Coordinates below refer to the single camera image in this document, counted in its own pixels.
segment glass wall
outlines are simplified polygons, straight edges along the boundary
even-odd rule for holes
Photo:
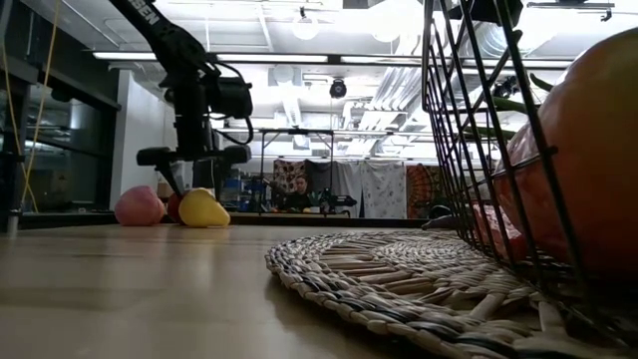
[[[42,96],[45,106],[36,139]],[[31,87],[28,111],[25,153],[27,159],[32,153],[35,157],[29,179],[33,198],[26,196],[24,210],[107,210],[114,119],[42,85]]]

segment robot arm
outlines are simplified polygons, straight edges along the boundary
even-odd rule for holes
[[[252,140],[252,100],[250,84],[236,70],[221,64],[214,55],[206,54],[203,46],[184,29],[172,24],[154,5],[155,0],[110,0],[129,22],[147,39],[166,77],[159,84],[166,88],[166,97],[174,105],[177,149],[145,149],[138,152],[138,165],[155,166],[173,191],[180,195],[170,171],[170,163],[178,160],[215,160],[219,168],[250,160],[247,145]],[[217,66],[229,68],[237,77],[223,78]],[[210,129],[210,113],[225,118],[245,119],[248,141],[219,150]]]
[[[208,65],[203,46],[188,32],[172,24],[153,2],[154,0],[111,0],[147,39],[159,63],[166,70],[167,78],[161,86],[175,86],[181,78],[198,78],[198,71],[219,76],[218,71]]]

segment white wall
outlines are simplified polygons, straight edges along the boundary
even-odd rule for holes
[[[120,72],[118,102],[122,110],[116,123],[111,208],[132,186],[158,186],[155,169],[138,166],[138,151],[151,147],[174,149],[177,142],[172,107],[136,83],[130,71]]]

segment ceiling duct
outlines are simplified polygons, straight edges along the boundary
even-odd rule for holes
[[[288,127],[301,127],[301,109],[299,109],[299,91],[302,85],[301,70],[290,65],[277,65],[268,70],[268,85],[273,81],[281,94],[283,111],[288,118]],[[297,135],[292,140],[295,150],[309,150],[310,139]]]

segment black wire basket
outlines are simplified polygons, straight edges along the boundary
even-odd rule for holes
[[[517,46],[521,34],[512,26],[522,9],[520,1],[461,0],[453,9],[449,8],[450,4],[446,0],[425,0],[422,100],[432,122],[443,182],[459,237],[536,287],[562,308],[565,316],[589,324],[594,332],[603,333],[616,343],[635,348],[638,344],[638,283],[601,278],[589,273],[583,264],[579,241],[552,162],[560,149],[550,147],[545,139],[537,114],[538,103],[534,101]],[[443,13],[444,21],[434,21],[435,10]],[[451,18],[461,20],[460,27],[453,26]],[[507,49],[500,58],[490,59],[495,65],[489,69],[480,54],[474,21],[498,24],[506,40]],[[462,42],[470,45],[470,56],[460,55]],[[475,101],[471,100],[470,84],[463,71],[468,61],[474,65],[480,81],[480,95]],[[498,118],[503,86],[512,85],[512,78],[503,81],[500,75],[505,66],[515,72],[513,82],[522,97],[520,105],[527,114],[538,149],[537,156],[518,164],[509,160],[506,131]],[[478,126],[478,118],[483,116],[488,131]],[[495,168],[483,145],[499,151],[502,170]],[[478,166],[472,161],[474,152],[478,155]],[[553,199],[551,205],[555,207],[566,242],[568,262],[560,262],[541,250],[531,234],[515,177],[517,172],[530,166],[539,166],[544,172]],[[518,250],[508,237],[511,224],[498,202],[497,181],[509,185],[522,227],[523,257],[516,255]]]

